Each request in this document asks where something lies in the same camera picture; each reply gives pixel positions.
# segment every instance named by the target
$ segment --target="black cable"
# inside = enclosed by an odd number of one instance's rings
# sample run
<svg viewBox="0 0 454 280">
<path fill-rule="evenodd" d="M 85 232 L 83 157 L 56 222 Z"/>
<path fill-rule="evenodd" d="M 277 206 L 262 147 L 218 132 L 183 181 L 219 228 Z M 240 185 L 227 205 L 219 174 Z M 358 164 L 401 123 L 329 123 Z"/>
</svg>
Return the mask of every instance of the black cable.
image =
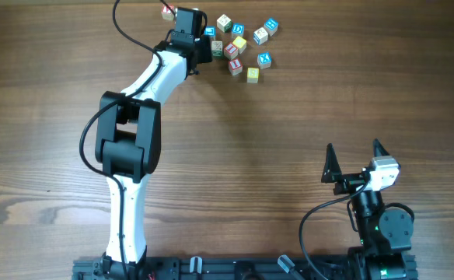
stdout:
<svg viewBox="0 0 454 280">
<path fill-rule="evenodd" d="M 170 12 L 172 12 L 172 14 L 173 14 L 173 19 L 175 19 L 175 18 L 177 17 L 177 16 L 175 15 L 175 11 L 174 11 L 172 8 L 170 8 L 170 6 L 169 6 L 168 4 L 166 4 L 165 0 L 159 0 L 159 1 L 160 1 L 161 3 L 163 3 L 163 4 L 165 5 L 165 7 L 166 7 L 167 9 L 170 10 Z"/>
<path fill-rule="evenodd" d="M 84 143 L 86 142 L 87 133 L 89 132 L 89 129 L 94 124 L 94 122 L 96 122 L 96 120 L 102 114 L 104 114 L 104 112 L 109 110 L 111 107 L 116 106 L 118 104 L 122 104 L 123 102 L 128 101 L 128 100 L 132 99 L 132 97 L 138 95 L 156 77 L 156 75 L 158 74 L 159 70 L 161 69 L 161 67 L 163 65 L 163 60 L 162 60 L 162 57 L 158 54 L 157 51 L 155 51 L 154 49 L 148 47 L 147 45 L 137 41 L 136 39 L 128 36 L 118 26 L 117 19 L 116 19 L 116 11 L 117 11 L 117 6 L 118 6 L 119 2 L 120 2 L 120 0 L 116 0 L 115 4 L 113 5 L 113 24 L 117 28 L 118 32 L 121 35 L 123 35 L 125 38 L 129 39 L 129 41 L 131 41 L 132 43 L 135 43 L 135 44 L 145 48 L 146 50 L 151 51 L 153 54 L 155 54 L 158 57 L 159 63 L 157 65 L 157 67 L 156 67 L 156 70 L 149 76 L 149 78 L 141 86 L 139 86 L 139 88 L 134 93 L 129 94 L 129 95 L 125 96 L 125 97 L 122 97 L 119 100 L 115 100 L 112 103 L 109 103 L 108 105 L 106 105 L 105 107 L 103 107 L 102 109 L 97 111 L 97 113 L 95 113 L 94 116 L 90 118 L 89 122 L 87 123 L 87 125 L 84 127 L 84 130 L 82 131 L 82 135 L 80 136 L 79 154 L 80 154 L 80 158 L 82 159 L 84 164 L 90 170 L 92 170 L 95 173 L 98 173 L 99 175 L 103 175 L 105 177 L 110 178 L 111 180 L 113 180 L 118 185 L 118 189 L 120 191 L 120 218 L 119 218 L 119 223 L 118 223 L 118 232 L 119 232 L 118 233 L 118 239 L 119 239 L 119 243 L 120 243 L 120 257 L 121 257 L 122 268 L 124 270 L 124 277 L 126 279 L 130 280 L 128 272 L 127 272 L 127 267 L 126 267 L 126 264 L 125 264 L 124 235 L 123 235 L 123 228 L 124 228 L 124 192 L 125 192 L 125 189 L 123 188 L 123 186 L 120 183 L 120 181 L 117 180 L 117 178 L 115 178 L 114 176 L 111 176 L 109 174 L 106 174 L 106 173 L 104 173 L 101 170 L 98 170 L 97 168 L 95 168 L 94 166 L 92 166 L 89 163 L 89 161 L 86 158 L 86 155 L 84 154 Z"/>
<path fill-rule="evenodd" d="M 350 217 L 351 227 L 353 228 L 353 231 L 357 233 L 358 229 L 354 226 L 353 214 L 351 214 L 350 203 L 351 200 L 346 204 L 346 209 L 348 210 L 348 216 Z"/>
<path fill-rule="evenodd" d="M 410 215 L 410 217 L 412 218 L 412 222 L 414 222 L 415 214 L 414 214 L 414 211 L 412 209 L 410 209 L 410 207 L 408 207 L 404 204 L 398 203 L 398 202 L 394 202 L 394 203 L 389 203 L 387 205 L 384 205 L 383 211 L 385 211 L 386 209 L 388 209 L 390 207 L 396 207 L 396 208 L 401 208 L 401 209 L 405 210 L 408 213 L 408 215 Z"/>
<path fill-rule="evenodd" d="M 208 25 L 208 17 L 206 16 L 206 12 L 201 12 L 204 17 L 204 26 L 203 29 L 201 30 L 201 35 L 204 34 L 204 30 L 206 30 L 206 26 Z"/>
<path fill-rule="evenodd" d="M 308 217 L 310 217 L 311 214 L 313 214 L 314 212 L 317 212 L 318 210 L 324 208 L 324 207 L 327 207 L 329 205 L 333 205 L 335 203 L 338 203 L 338 202 L 342 202 L 342 201 L 346 201 L 348 199 L 352 199 L 354 198 L 355 196 L 359 195 L 361 192 L 364 191 L 365 189 L 365 186 L 367 185 L 367 183 L 365 183 L 360 191 L 357 191 L 355 192 L 354 194 L 349 194 L 345 197 L 342 197 L 342 198 L 338 198 L 338 199 L 335 199 L 333 201 L 328 201 L 326 203 L 322 203 L 321 205 L 319 206 L 316 206 L 315 208 L 313 208 L 312 210 L 308 211 L 304 216 L 303 216 L 303 219 L 302 221 L 300 222 L 299 224 L 299 245 L 300 247 L 302 248 L 302 252 L 303 252 L 303 255 L 305 256 L 305 259 L 308 261 L 308 264 L 310 265 L 310 267 L 315 271 L 315 273 L 317 273 L 322 279 L 324 280 L 329 280 L 326 278 L 326 276 L 324 276 L 322 274 L 322 272 L 319 271 L 319 269 L 315 266 L 315 264 L 312 262 L 312 260 L 310 260 L 310 256 L 309 254 L 306 252 L 306 249 L 305 249 L 305 243 L 303 241 L 303 225 L 305 224 L 305 221 L 308 219 Z"/>
<path fill-rule="evenodd" d="M 168 41 L 168 36 L 170 36 L 170 34 L 172 33 L 173 31 L 173 28 L 171 30 L 168 30 L 168 32 L 166 33 L 166 37 L 165 37 L 165 42 Z"/>
<path fill-rule="evenodd" d="M 345 267 L 342 266 L 342 265 L 339 265 L 339 264 L 330 264 L 326 261 L 320 261 L 320 260 L 313 260 L 314 263 L 317 263 L 317 264 L 320 264 L 320 265 L 325 265 L 325 266 L 328 266 L 329 268 L 331 269 L 335 269 L 335 270 L 344 270 Z"/>
</svg>

